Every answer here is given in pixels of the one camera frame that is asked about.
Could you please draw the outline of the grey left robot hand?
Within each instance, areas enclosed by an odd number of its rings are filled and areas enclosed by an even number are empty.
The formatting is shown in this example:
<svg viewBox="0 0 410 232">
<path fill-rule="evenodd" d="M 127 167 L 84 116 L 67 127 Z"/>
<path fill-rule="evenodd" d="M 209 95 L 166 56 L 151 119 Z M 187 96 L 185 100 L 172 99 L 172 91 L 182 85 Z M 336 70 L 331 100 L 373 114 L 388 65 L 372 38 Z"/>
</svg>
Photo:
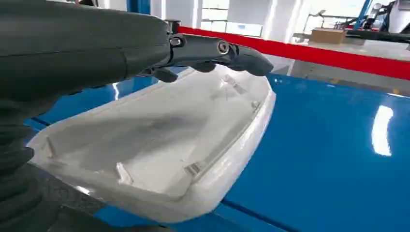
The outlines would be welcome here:
<svg viewBox="0 0 410 232">
<path fill-rule="evenodd" d="M 152 15 L 46 0 L 0 3 L 0 98 L 29 102 L 136 76 L 173 82 L 166 67 L 215 65 L 255 76 L 273 65 L 224 39 L 173 33 Z"/>
</svg>

